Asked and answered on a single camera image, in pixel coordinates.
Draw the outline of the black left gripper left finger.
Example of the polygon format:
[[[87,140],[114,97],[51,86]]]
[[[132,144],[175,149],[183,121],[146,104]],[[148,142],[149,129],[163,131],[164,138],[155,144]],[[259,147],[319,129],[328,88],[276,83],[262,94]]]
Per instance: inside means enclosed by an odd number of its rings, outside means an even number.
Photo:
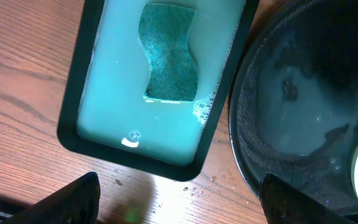
[[[95,224],[101,190],[89,172],[1,224]]]

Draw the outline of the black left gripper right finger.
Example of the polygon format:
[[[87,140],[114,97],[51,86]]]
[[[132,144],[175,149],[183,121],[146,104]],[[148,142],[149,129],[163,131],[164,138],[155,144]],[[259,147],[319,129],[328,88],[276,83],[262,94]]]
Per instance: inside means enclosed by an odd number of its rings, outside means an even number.
[[[273,174],[260,183],[260,202],[268,224],[353,224]]]

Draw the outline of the green yellow sponge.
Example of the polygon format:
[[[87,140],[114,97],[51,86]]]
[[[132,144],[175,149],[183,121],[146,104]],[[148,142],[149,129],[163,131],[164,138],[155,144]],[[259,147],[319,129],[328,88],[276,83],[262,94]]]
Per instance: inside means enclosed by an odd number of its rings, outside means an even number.
[[[193,101],[198,69],[189,50],[194,9],[148,3],[139,20],[139,39],[149,62],[145,97],[160,101]]]

